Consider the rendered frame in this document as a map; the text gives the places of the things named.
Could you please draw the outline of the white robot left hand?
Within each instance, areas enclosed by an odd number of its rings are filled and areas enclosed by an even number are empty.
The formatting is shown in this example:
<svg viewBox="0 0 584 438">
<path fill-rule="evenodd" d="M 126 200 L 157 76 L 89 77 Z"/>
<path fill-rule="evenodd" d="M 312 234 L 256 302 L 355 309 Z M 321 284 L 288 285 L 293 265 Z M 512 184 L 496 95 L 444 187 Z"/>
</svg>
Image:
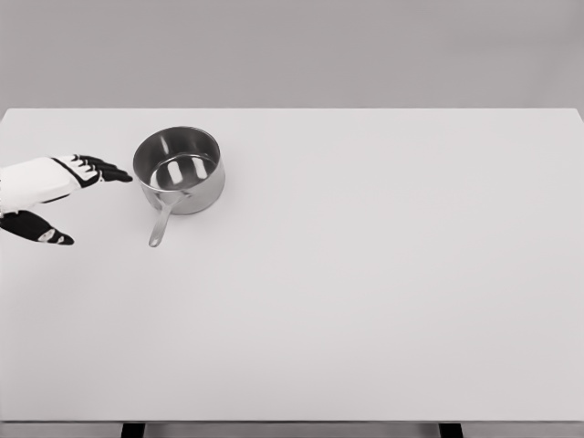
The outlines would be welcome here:
<svg viewBox="0 0 584 438">
<path fill-rule="evenodd" d="M 74 239 L 31 209 L 97 183 L 130 183 L 132 177 L 100 158 L 47 156 L 0 168 L 0 229 L 27 241 L 70 246 Z"/>
</svg>

